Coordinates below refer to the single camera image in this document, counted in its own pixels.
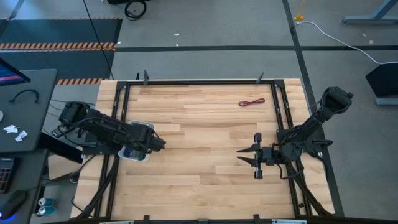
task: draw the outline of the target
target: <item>black desk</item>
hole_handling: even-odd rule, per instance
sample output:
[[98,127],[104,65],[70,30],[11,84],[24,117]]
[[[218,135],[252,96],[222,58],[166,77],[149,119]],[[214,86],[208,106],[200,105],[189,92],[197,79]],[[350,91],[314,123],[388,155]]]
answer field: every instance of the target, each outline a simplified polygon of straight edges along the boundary
[[[44,167],[49,152],[81,163],[81,152],[41,132],[57,79],[56,70],[22,71],[30,83],[12,86],[0,86],[0,110],[4,118],[0,121],[0,157],[20,158],[15,176],[8,194],[0,194],[0,203],[4,203],[15,190],[28,190],[42,184]],[[21,90],[35,89],[39,92],[39,103],[35,103],[35,94],[22,93],[14,104],[8,101]],[[21,142],[16,142],[18,134],[6,134],[2,129],[16,125],[28,133]],[[29,223],[39,197],[40,187],[29,191],[28,199],[10,220],[1,223]]]

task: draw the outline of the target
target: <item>wooden table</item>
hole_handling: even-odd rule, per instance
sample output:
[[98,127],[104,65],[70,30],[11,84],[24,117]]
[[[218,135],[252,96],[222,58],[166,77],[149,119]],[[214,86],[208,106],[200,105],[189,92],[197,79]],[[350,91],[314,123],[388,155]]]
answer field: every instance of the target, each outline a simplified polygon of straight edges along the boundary
[[[302,124],[309,113],[301,81],[284,81],[294,125]],[[102,81],[99,87],[96,109],[107,115],[112,112],[116,83]],[[258,98],[266,102],[238,106],[241,100]],[[236,158],[252,157],[236,151],[249,147],[256,132],[262,133],[263,146],[276,142],[278,127],[269,85],[132,86],[126,116],[130,119],[154,123],[167,144],[146,163],[120,160],[112,220],[142,220],[144,215],[151,220],[251,219],[253,214],[294,217],[289,185],[279,179],[278,167],[263,166],[264,178],[257,180],[254,168]],[[333,213],[322,163],[306,154],[302,162],[308,188]],[[75,195],[81,208],[98,188],[102,163],[103,156],[96,156],[81,171]],[[101,215],[107,198],[105,192]],[[77,214],[74,208],[72,216]]]

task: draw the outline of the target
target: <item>desk leg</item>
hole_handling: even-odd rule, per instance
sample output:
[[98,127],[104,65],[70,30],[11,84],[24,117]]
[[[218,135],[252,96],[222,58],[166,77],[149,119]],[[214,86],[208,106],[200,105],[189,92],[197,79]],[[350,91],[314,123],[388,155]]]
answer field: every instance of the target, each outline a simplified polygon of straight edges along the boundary
[[40,135],[39,147],[46,148],[50,152],[69,159],[70,161],[77,162],[79,164],[83,162],[80,150],[63,143],[48,134],[42,133]]

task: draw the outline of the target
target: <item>computer monitor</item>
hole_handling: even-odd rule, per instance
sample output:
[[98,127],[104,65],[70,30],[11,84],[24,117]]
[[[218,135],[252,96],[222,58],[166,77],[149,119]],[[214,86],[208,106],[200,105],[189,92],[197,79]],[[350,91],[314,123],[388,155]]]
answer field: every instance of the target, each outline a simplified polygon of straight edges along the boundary
[[0,58],[0,86],[30,82],[30,78]]

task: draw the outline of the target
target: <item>can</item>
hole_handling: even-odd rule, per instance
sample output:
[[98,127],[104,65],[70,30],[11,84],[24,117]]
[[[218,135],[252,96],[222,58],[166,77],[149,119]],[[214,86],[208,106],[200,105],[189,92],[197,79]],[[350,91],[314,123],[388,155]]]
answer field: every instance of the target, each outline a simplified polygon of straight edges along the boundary
[[39,206],[54,206],[55,200],[51,198],[40,198],[37,204]]
[[39,211],[37,212],[37,214],[39,216],[54,215],[56,212],[57,212],[57,209],[52,206],[41,206],[39,208]]

